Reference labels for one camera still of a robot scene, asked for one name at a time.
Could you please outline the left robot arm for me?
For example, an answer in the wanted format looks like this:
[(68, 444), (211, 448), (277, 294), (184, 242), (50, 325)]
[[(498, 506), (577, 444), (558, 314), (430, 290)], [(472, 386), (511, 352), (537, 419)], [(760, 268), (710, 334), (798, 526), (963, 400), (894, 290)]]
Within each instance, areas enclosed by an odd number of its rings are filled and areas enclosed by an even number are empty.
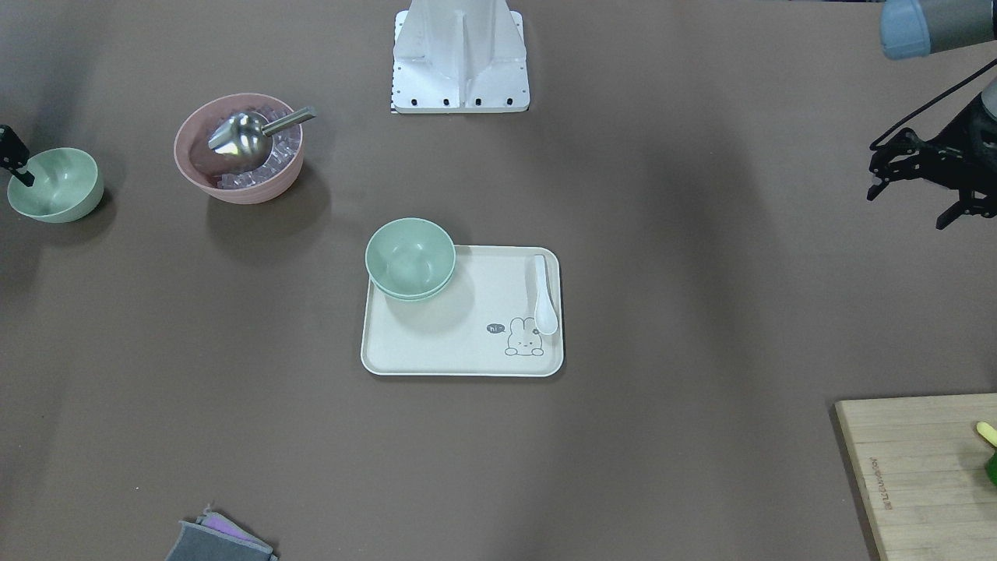
[[(880, 14), (880, 42), (891, 60), (926, 57), (994, 41), (993, 1), (886, 1)], [(943, 230), (962, 216), (993, 219), (996, 213), (996, 85), (990, 82), (931, 139), (918, 137), (907, 123), (990, 69), (989, 62), (968, 78), (891, 125), (870, 143), (869, 170), (877, 182), (873, 201), (891, 182), (926, 180), (956, 192), (957, 200), (937, 217)]]

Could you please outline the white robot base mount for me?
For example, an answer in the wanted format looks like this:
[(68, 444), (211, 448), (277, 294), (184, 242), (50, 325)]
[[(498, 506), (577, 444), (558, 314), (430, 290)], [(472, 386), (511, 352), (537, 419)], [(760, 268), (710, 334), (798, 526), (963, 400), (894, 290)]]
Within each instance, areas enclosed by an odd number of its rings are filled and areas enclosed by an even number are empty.
[(391, 109), (501, 114), (530, 106), (526, 33), (506, 1), (413, 1), (394, 19)]

